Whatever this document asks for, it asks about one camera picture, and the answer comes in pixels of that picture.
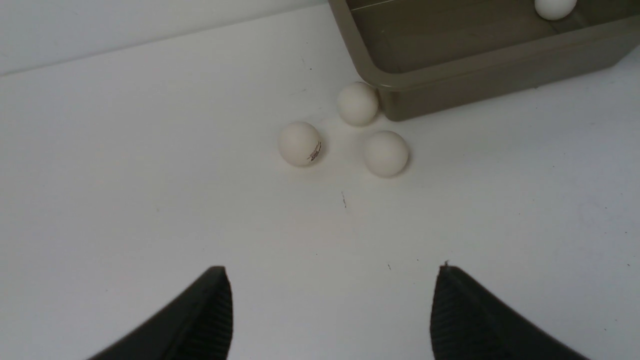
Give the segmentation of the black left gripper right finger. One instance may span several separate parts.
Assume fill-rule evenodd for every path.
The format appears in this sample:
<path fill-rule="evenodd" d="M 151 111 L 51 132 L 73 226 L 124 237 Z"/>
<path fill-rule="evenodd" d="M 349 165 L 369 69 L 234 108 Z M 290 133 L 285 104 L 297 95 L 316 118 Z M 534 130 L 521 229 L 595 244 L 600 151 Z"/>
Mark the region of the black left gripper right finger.
<path fill-rule="evenodd" d="M 436 360 L 583 360 L 460 267 L 439 268 L 430 311 Z"/>

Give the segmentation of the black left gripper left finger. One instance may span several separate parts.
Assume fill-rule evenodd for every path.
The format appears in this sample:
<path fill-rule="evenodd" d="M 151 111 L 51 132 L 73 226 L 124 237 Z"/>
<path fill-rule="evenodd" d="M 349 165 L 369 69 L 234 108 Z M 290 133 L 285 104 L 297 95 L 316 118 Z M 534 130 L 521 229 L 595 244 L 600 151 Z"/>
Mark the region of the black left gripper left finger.
<path fill-rule="evenodd" d="M 226 268 L 212 266 L 143 324 L 93 360 L 226 360 L 234 332 Z"/>

